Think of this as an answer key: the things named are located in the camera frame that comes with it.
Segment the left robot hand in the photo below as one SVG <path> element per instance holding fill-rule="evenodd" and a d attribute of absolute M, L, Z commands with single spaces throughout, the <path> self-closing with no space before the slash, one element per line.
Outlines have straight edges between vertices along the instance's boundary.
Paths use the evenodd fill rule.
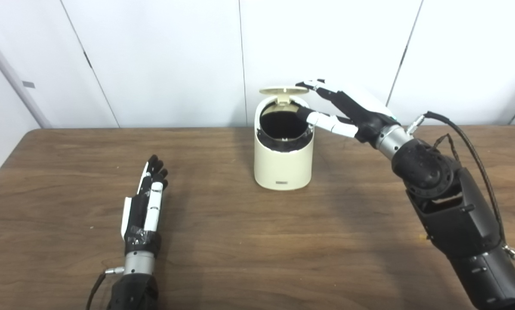
<path fill-rule="evenodd" d="M 158 224 L 167 175 L 163 161 L 151 155 L 143 167 L 136 194 L 125 198 L 121 223 L 125 254 L 145 251 L 154 258 L 159 255 L 162 237 Z"/>

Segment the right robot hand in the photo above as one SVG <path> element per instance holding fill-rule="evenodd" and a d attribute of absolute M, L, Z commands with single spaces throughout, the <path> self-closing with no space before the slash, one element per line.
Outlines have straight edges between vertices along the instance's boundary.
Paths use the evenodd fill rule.
<path fill-rule="evenodd" d="M 357 139 L 360 143 L 373 145 L 384 129 L 401 126 L 392 112 L 367 90 L 348 86 L 345 91 L 329 86 L 324 79 L 296 83 L 316 92 L 331 102 L 345 117 L 329 115 L 311 108 L 299 108 L 296 116 L 309 125 L 318 126 L 337 135 Z"/>

